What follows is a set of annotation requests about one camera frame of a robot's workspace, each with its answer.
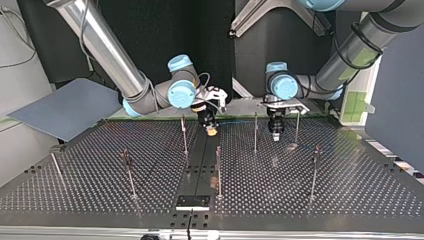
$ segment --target gray sheet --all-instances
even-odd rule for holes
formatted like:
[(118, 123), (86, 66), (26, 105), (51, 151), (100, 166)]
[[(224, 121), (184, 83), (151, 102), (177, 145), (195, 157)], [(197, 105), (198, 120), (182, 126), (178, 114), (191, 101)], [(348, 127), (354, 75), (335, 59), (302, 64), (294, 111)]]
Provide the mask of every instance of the gray sheet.
[(10, 117), (49, 135), (70, 141), (122, 106), (117, 92), (87, 79), (76, 79)]

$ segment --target perforated metal table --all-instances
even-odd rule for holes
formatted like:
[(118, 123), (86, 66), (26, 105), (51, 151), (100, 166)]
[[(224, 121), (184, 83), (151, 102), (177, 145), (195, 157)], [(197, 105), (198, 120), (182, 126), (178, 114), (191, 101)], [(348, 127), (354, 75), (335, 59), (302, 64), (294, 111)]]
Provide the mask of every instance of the perforated metal table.
[[(221, 123), (206, 137), (187, 122), (189, 154), (179, 121), (107, 121), (0, 189), (0, 225), (424, 233), (424, 186), (355, 133), (328, 118), (295, 121), (280, 142), (259, 121)], [(322, 148), (314, 197), (316, 145)], [(221, 147), (223, 198), (218, 199), (216, 149)], [(133, 159), (131, 198), (121, 152)], [(210, 196), (209, 211), (176, 211), (182, 195)]]

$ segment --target vertical rod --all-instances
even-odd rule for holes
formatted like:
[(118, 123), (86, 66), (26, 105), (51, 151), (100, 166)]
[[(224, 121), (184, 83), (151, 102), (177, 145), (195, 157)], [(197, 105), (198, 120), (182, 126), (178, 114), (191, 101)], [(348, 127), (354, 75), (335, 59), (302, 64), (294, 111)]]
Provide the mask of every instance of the vertical rod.
[(63, 187), (65, 188), (65, 192), (68, 193), (66, 184), (65, 184), (65, 179), (63, 178), (62, 171), (60, 170), (59, 163), (57, 162), (56, 156), (54, 155), (54, 153), (50, 153), (50, 155), (53, 158), (54, 165), (56, 167), (57, 172), (59, 173), (59, 177), (60, 177), (60, 180), (62, 181)]
[(184, 138), (184, 153), (187, 155), (187, 135), (186, 135), (186, 128), (185, 128), (185, 117), (184, 115), (181, 117), (181, 130), (183, 131), (183, 138)]
[(299, 123), (300, 123), (300, 110), (297, 112), (297, 122), (296, 122), (296, 135), (294, 136), (294, 143), (297, 144), (297, 139), (299, 137)]
[(314, 200), (317, 173), (318, 173), (318, 168), (320, 167), (320, 164), (321, 164), (321, 147), (319, 145), (315, 147), (313, 161), (314, 161), (314, 177), (312, 179), (311, 199), (309, 203), (312, 203), (312, 201)]
[(255, 153), (258, 152), (258, 113), (255, 112)]
[(52, 156), (52, 158), (53, 158), (54, 165), (55, 165), (55, 167), (56, 167), (57, 172), (58, 172), (58, 173), (59, 173), (59, 175), (60, 175), (60, 178), (62, 178), (62, 180), (63, 180), (62, 171), (60, 171), (59, 164), (57, 163), (57, 160), (56, 160), (56, 156), (54, 155), (54, 153), (50, 153), (50, 155), (51, 155), (51, 156)]
[(122, 158), (123, 158), (123, 162), (124, 162), (124, 167), (126, 167), (127, 172), (128, 172), (128, 178), (130, 180), (133, 198), (137, 199), (138, 196), (137, 196), (137, 193), (135, 192), (134, 178), (132, 176), (132, 171), (131, 171), (132, 166), (131, 166), (130, 154), (129, 154), (128, 149), (124, 149), (124, 152), (122, 153)]
[(216, 166), (218, 168), (218, 199), (221, 199), (223, 197), (221, 186), (221, 147), (216, 148)]
[(137, 194), (135, 193), (134, 180), (132, 178), (132, 174), (131, 174), (130, 168), (128, 168), (128, 177), (130, 178), (130, 183), (131, 183), (131, 189), (132, 189), (132, 192), (133, 192), (133, 197), (134, 198), (137, 198)]

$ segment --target metal beam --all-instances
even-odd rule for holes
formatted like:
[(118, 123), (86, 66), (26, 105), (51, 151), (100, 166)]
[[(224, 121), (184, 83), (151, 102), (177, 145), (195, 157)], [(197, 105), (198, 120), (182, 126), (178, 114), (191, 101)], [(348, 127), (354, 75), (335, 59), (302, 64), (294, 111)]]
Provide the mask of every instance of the metal beam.
[(330, 26), (328, 21), (316, 18), (313, 11), (295, 0), (250, 0), (231, 24), (230, 37), (241, 37), (266, 13), (275, 8), (289, 8), (295, 12), (318, 36), (323, 36)]

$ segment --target robotic arm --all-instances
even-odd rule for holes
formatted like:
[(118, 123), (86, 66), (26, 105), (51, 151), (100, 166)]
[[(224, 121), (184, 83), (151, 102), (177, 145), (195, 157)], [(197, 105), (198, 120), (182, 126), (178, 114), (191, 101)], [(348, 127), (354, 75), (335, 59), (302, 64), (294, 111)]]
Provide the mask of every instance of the robotic arm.
[(216, 134), (214, 112), (209, 100), (218, 100), (225, 109), (227, 94), (219, 88), (202, 86), (193, 63), (187, 55), (179, 55), (168, 63), (172, 78), (153, 87), (137, 69), (106, 21), (90, 0), (44, 0), (62, 15), (90, 50), (124, 97), (123, 106), (131, 116), (154, 112), (158, 107), (188, 108), (197, 112), (209, 135)]
[(397, 35), (412, 31), (424, 23), (422, 0), (297, 0), (316, 11), (335, 9), (371, 12), (361, 23), (352, 24), (352, 34), (339, 46), (334, 36), (336, 53), (316, 76), (297, 76), (287, 63), (267, 66), (264, 105), (272, 134), (284, 130), (283, 116), (287, 101), (294, 98), (334, 100), (361, 70), (373, 66), (383, 50)]

